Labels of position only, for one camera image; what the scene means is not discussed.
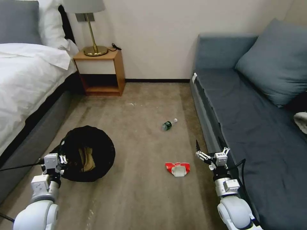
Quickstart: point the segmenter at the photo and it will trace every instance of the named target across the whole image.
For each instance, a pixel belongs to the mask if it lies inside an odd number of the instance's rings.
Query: wooden nightstand
[[[121,96],[125,73],[120,50],[98,57],[85,56],[83,50],[74,56],[87,96]]]

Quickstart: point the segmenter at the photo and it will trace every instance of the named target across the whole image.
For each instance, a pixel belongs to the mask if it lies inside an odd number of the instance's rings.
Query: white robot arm
[[[203,153],[196,141],[196,156],[209,165],[213,171],[213,180],[217,195],[221,198],[217,206],[218,213],[229,230],[263,230],[255,224],[255,217],[247,202],[237,197],[240,184],[228,174],[227,160],[229,148],[215,153],[213,157]]]
[[[60,175],[67,165],[65,155],[51,153],[44,157],[42,175],[31,182],[31,204],[21,211],[14,222],[13,230],[54,230],[59,207],[55,204],[61,185]]]

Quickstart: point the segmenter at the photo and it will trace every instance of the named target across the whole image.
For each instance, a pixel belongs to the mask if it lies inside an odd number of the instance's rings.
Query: bottle label
[[[172,127],[172,123],[170,123],[169,121],[165,122],[165,125],[167,126],[167,130]]]

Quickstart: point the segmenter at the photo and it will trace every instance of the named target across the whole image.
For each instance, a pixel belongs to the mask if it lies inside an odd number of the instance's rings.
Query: table lamp
[[[68,13],[82,13],[84,14],[90,28],[93,46],[83,49],[86,56],[101,56],[108,52],[105,46],[97,46],[95,43],[93,30],[89,20],[88,13],[96,13],[104,10],[102,0],[63,0],[63,6]]]

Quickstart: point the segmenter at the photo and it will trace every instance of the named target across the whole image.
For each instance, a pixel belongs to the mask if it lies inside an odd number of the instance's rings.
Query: white bedsheet
[[[36,44],[0,44],[0,155],[25,120],[74,73],[64,50]]]

